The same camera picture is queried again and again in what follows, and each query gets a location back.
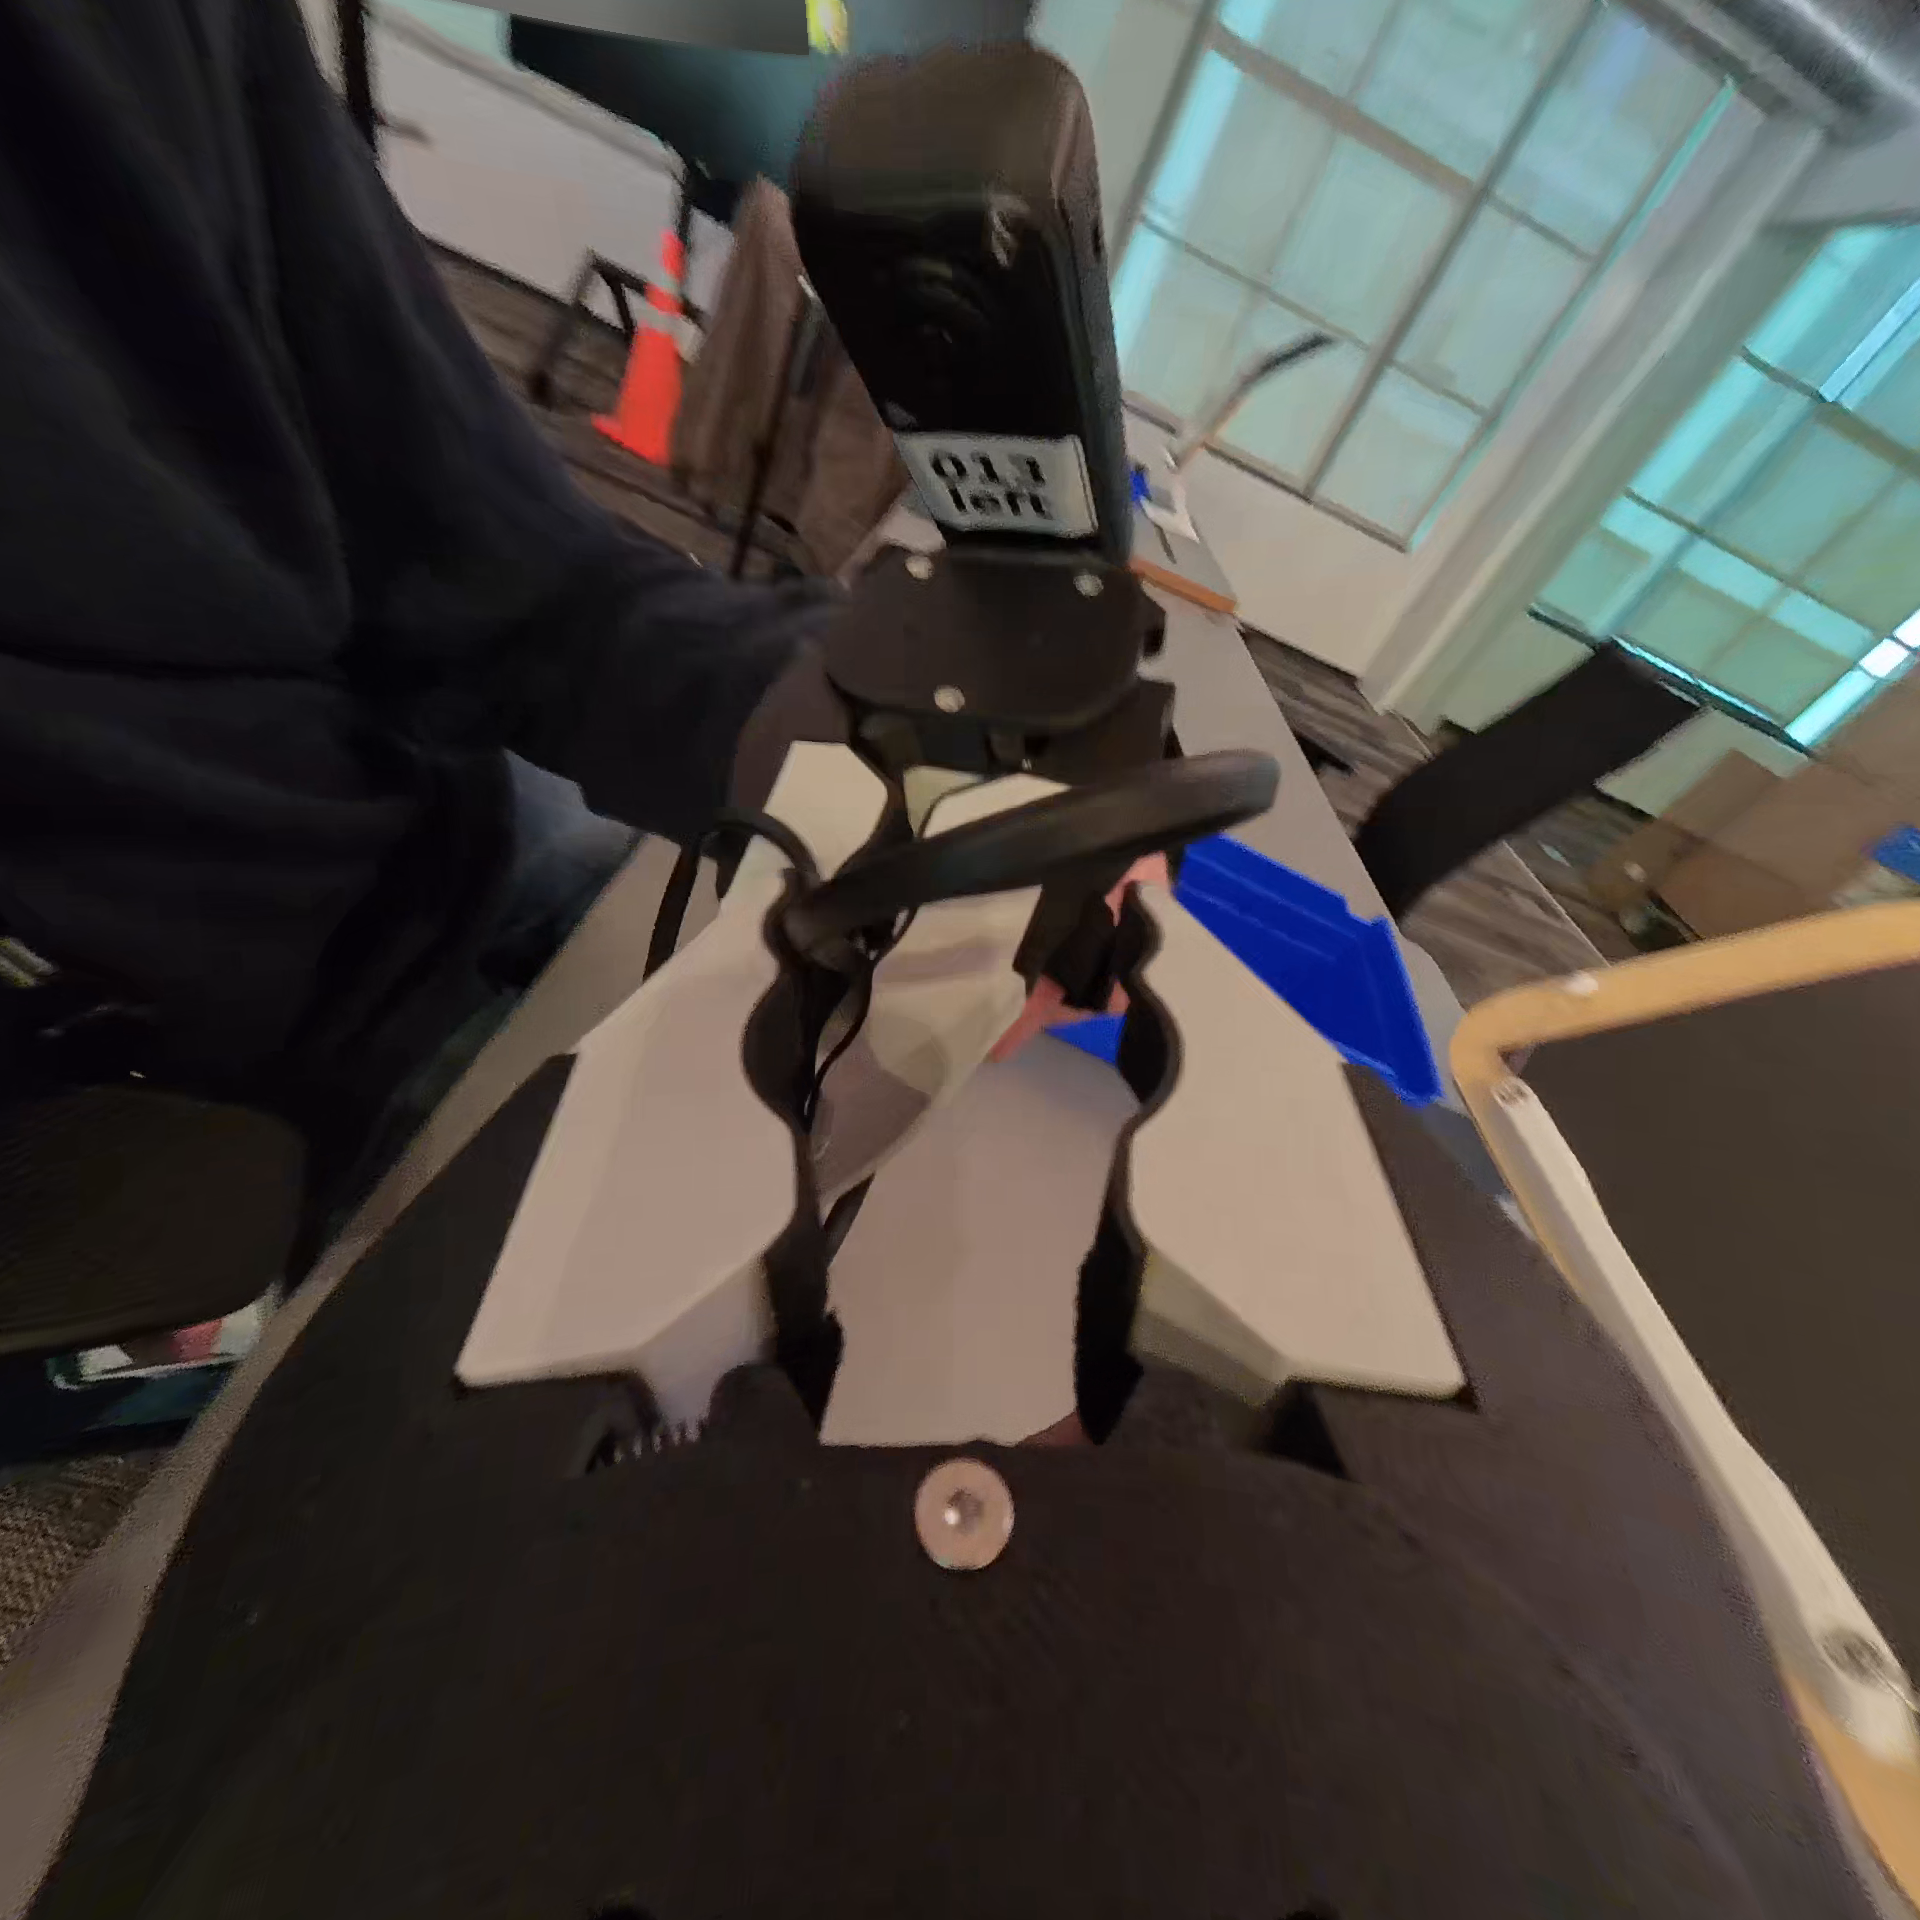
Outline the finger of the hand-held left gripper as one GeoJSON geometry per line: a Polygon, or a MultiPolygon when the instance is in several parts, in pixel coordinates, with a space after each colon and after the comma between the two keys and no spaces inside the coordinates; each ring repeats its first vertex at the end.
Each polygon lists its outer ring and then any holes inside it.
{"type": "Polygon", "coordinates": [[[799,869],[781,847],[767,843],[767,901],[778,901],[789,877],[831,880],[864,850],[890,809],[890,786],[848,745],[794,745],[767,803],[767,822],[805,847],[809,869],[799,869]]]}
{"type": "Polygon", "coordinates": [[[1036,885],[931,903],[879,963],[866,1015],[828,1071],[812,1123],[824,1203],[872,1181],[1018,1019],[1018,951],[1037,903],[1036,885]]]}

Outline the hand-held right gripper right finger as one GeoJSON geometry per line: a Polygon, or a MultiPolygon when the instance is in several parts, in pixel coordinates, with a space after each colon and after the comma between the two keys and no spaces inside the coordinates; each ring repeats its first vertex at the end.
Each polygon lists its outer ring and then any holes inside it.
{"type": "Polygon", "coordinates": [[[1234,1407],[1455,1402],[1468,1378],[1337,1051],[1167,885],[1121,933],[1137,1112],[1082,1266],[1082,1403],[1123,1407],[1147,1365],[1234,1407]]]}

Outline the black tv screen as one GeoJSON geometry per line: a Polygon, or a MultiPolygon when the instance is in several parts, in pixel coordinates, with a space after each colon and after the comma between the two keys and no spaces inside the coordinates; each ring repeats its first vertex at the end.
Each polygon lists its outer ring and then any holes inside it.
{"type": "Polygon", "coordinates": [[[844,53],[748,53],[513,16],[513,59],[656,135],[714,181],[787,181],[819,95],[844,64],[1026,38],[1034,3],[852,3],[844,53]]]}

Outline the cardboard panel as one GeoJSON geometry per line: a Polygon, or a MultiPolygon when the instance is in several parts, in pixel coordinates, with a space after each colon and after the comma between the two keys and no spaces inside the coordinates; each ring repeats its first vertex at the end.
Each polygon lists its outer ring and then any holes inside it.
{"type": "Polygon", "coordinates": [[[1915,674],[1785,775],[1723,758],[1660,827],[1664,843],[1634,855],[1632,877],[1698,941],[1919,898],[1915,674]]]}

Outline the large blue bin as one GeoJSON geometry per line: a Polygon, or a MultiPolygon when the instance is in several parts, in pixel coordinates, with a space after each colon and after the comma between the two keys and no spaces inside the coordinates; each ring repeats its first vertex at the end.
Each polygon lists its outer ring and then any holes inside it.
{"type": "Polygon", "coordinates": [[[1391,919],[1355,915],[1343,895],[1226,832],[1185,854],[1173,895],[1347,1063],[1410,1109],[1448,1098],[1391,919]]]}

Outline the brown padded seat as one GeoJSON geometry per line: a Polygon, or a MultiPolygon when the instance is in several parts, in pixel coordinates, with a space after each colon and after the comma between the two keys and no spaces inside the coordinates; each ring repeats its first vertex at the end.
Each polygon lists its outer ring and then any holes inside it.
{"type": "Polygon", "coordinates": [[[799,346],[802,272],[787,193],[744,190],[731,251],[685,369],[671,472],[720,523],[738,528],[761,453],[760,513],[812,571],[845,578],[906,493],[891,435],[833,330],[799,346]]]}

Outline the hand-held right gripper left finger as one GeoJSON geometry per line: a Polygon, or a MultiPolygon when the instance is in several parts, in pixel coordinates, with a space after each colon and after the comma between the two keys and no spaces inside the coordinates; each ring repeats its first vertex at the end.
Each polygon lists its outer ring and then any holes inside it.
{"type": "Polygon", "coordinates": [[[805,1127],[820,1033],[781,912],[727,909],[575,1049],[461,1386],[708,1400],[770,1363],[831,1397],[844,1330],[805,1127]]]}

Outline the person's left forearm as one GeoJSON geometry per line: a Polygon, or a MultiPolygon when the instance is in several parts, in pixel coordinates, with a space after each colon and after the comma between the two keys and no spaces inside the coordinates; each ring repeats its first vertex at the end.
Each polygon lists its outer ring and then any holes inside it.
{"type": "Polygon", "coordinates": [[[393,453],[367,517],[367,677],[441,747],[514,753],[688,842],[769,800],[794,745],[848,734],[825,679],[839,589],[703,568],[609,517],[537,440],[393,453]]]}

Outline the black board with wooden rim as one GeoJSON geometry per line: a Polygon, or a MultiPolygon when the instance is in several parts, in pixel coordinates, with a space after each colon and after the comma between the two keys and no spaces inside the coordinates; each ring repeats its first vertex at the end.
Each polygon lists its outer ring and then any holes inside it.
{"type": "Polygon", "coordinates": [[[1683,1440],[1842,1824],[1915,1912],[1919,906],[1501,993],[1450,1069],[1683,1440]]]}

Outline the pale tool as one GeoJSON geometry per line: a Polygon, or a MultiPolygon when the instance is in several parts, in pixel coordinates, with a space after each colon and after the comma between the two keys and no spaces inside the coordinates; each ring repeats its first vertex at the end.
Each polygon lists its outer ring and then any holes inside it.
{"type": "Polygon", "coordinates": [[[1213,395],[1199,410],[1199,414],[1173,437],[1159,455],[1159,463],[1145,466],[1141,511],[1169,538],[1180,538],[1189,545],[1199,542],[1194,514],[1189,506],[1189,477],[1201,457],[1224,442],[1231,424],[1247,407],[1268,379],[1293,371],[1340,346],[1330,331],[1313,328],[1280,346],[1267,349],[1250,357],[1234,376],[1231,376],[1213,395]]]}

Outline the small wooden table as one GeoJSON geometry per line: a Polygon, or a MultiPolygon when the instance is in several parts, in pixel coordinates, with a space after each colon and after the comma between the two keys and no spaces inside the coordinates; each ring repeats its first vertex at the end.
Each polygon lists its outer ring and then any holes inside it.
{"type": "Polygon", "coordinates": [[[1132,558],[1132,571],[1147,591],[1162,592],[1171,602],[1201,608],[1211,618],[1240,618],[1240,598],[1204,550],[1195,553],[1183,550],[1175,561],[1141,550],[1132,558]]]}

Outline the person's left hand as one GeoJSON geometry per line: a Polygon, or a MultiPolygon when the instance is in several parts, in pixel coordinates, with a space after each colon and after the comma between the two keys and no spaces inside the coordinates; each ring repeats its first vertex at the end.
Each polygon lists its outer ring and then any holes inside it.
{"type": "Polygon", "coordinates": [[[1082,880],[1047,880],[1015,951],[1026,985],[1019,1015],[991,1048],[991,1063],[1005,1063],[1034,1039],[1058,1025],[1121,1015],[1127,1008],[1124,969],[1139,941],[1124,930],[1130,901],[1143,885],[1169,888],[1169,855],[1137,861],[1097,897],[1082,880]]]}

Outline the black mesh chair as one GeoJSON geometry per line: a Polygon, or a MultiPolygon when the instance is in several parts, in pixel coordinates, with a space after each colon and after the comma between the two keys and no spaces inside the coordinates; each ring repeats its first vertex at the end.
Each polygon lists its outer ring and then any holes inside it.
{"type": "Polygon", "coordinates": [[[284,1281],[304,1142],[140,1086],[4,1102],[2,1355],[50,1359],[251,1309],[284,1281]]]}

